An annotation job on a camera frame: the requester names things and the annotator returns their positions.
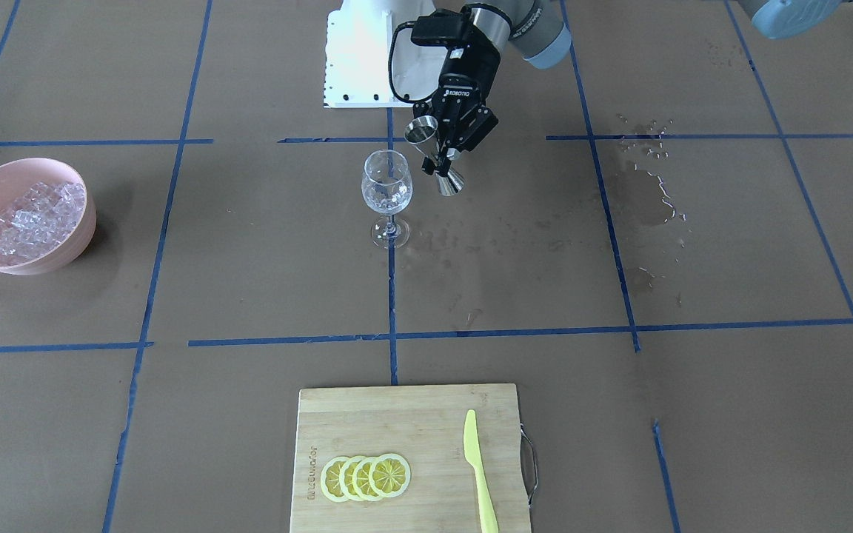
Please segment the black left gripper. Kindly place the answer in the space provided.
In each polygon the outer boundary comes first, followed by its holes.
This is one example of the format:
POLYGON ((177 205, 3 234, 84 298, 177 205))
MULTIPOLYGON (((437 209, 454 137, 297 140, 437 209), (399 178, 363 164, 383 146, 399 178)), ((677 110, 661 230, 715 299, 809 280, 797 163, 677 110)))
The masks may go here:
POLYGON ((413 144, 424 146, 429 139, 447 149, 447 158, 456 161, 473 151, 500 124, 486 106, 501 52, 495 45, 448 44, 446 58, 435 91, 435 110, 426 101, 413 104, 413 144), (444 119, 456 119, 450 126, 444 119))

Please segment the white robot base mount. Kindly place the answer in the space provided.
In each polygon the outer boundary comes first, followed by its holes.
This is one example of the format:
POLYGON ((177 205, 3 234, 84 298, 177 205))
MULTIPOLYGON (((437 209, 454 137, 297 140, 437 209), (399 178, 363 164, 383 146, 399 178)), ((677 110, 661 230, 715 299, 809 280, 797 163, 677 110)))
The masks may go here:
POLYGON ((343 1, 327 16, 323 105, 327 108, 407 107, 438 86, 442 47, 419 47, 393 31, 435 10, 432 1, 343 1))

